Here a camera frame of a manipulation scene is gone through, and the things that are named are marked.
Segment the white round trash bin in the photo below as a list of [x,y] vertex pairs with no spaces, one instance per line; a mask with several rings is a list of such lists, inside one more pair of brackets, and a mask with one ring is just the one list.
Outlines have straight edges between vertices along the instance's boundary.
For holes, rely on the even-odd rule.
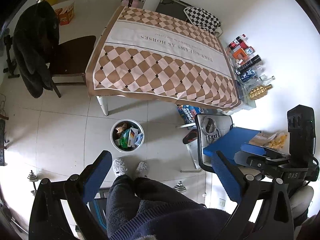
[[133,153],[144,144],[145,132],[135,120],[123,119],[112,126],[110,140],[119,152]]

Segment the yellow snack wrapper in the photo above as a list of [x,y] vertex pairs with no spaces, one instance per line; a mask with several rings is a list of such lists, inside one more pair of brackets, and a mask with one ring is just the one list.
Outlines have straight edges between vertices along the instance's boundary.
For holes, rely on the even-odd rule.
[[274,150],[282,150],[285,146],[287,137],[287,133],[279,133],[272,140],[267,142],[265,146]]

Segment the blue cushion pad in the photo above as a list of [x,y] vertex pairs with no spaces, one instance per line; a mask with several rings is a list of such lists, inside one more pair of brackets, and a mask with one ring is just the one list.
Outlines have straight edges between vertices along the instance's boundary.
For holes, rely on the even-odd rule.
[[260,131],[234,127],[217,141],[205,147],[203,153],[208,157],[212,157],[216,151],[221,151],[228,161],[235,165],[234,155],[236,152],[240,151],[242,144],[249,143],[258,133]]

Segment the left leg dark trousers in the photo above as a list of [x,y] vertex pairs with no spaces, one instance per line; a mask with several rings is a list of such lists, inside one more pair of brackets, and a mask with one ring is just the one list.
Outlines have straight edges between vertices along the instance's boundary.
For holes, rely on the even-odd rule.
[[133,180],[126,174],[118,176],[108,192],[106,203],[108,237],[136,216],[139,204]]

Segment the leg dark trousers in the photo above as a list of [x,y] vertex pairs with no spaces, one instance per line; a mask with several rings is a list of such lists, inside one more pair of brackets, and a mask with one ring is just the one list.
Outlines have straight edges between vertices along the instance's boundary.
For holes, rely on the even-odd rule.
[[136,216],[139,204],[133,180],[126,174],[118,176],[108,192],[106,203],[108,237]]
[[140,198],[138,212],[110,239],[215,239],[230,217],[159,181],[136,178],[133,183]]

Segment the grey left fluffy slipper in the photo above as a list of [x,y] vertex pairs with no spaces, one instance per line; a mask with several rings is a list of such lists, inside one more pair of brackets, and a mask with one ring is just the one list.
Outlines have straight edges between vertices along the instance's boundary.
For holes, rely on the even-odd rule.
[[126,175],[128,172],[128,169],[126,167],[126,164],[123,158],[114,159],[114,161],[112,162],[112,168],[116,178],[118,178],[119,176]]

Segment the grey fluffy slipper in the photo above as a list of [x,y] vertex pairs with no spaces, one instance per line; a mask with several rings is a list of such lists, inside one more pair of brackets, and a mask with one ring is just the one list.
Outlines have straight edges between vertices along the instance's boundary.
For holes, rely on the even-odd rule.
[[114,159],[114,161],[112,162],[112,168],[116,178],[118,178],[119,176],[126,175],[128,172],[128,169],[126,167],[126,164],[123,158]]
[[139,162],[135,171],[135,178],[147,178],[148,174],[149,174],[148,164],[145,161]]

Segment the gold grenade shaped bottle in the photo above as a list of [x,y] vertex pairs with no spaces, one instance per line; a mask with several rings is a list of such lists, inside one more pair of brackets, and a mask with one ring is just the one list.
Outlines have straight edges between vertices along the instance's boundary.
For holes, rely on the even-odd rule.
[[255,88],[253,88],[252,90],[250,90],[249,98],[251,100],[258,100],[258,99],[266,96],[268,91],[272,88],[273,88],[273,86],[271,84],[257,86]]

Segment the grey right fluffy slipper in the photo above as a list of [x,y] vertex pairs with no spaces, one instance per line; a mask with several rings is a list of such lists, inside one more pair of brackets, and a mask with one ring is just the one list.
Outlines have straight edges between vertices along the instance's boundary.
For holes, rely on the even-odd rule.
[[135,178],[147,178],[148,174],[149,174],[148,164],[145,161],[139,162],[135,171]]

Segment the blue colourful toy box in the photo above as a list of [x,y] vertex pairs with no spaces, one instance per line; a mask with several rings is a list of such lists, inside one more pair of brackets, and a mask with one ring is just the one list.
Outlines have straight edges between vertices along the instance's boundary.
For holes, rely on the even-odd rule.
[[177,111],[185,125],[194,123],[194,116],[197,114],[214,114],[213,109],[194,107],[189,105],[177,105]]

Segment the white table leg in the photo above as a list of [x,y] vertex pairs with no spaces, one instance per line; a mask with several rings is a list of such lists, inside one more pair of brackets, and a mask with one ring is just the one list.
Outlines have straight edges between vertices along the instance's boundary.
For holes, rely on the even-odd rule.
[[98,103],[104,116],[108,116],[108,101],[106,96],[97,96]]

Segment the black cylindrical spray can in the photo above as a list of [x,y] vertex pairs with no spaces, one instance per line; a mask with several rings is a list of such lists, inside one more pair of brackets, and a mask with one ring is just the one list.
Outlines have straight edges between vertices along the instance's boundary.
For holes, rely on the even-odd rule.
[[235,73],[237,75],[244,74],[249,68],[253,67],[255,64],[259,63],[261,61],[261,57],[259,55],[254,56],[249,61],[247,61],[245,64],[240,66],[235,70]]

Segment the pink brown checkered tablecloth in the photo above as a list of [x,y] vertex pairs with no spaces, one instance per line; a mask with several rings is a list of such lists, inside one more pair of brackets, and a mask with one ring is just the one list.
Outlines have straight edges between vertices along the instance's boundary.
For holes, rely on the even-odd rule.
[[231,110],[240,105],[219,39],[159,12],[120,6],[86,68],[90,96]]

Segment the black white checkered cushion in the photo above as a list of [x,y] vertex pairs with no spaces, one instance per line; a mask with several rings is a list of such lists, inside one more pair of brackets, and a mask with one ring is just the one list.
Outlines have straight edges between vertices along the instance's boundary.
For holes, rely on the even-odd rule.
[[220,20],[202,8],[186,7],[183,9],[189,22],[209,33],[215,33],[216,29],[221,27]]

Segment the orange snack carton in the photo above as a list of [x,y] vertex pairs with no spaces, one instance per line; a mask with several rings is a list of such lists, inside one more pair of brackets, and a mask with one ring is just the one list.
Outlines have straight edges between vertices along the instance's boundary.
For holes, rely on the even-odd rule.
[[70,5],[54,10],[60,25],[68,25],[74,17],[74,2]]

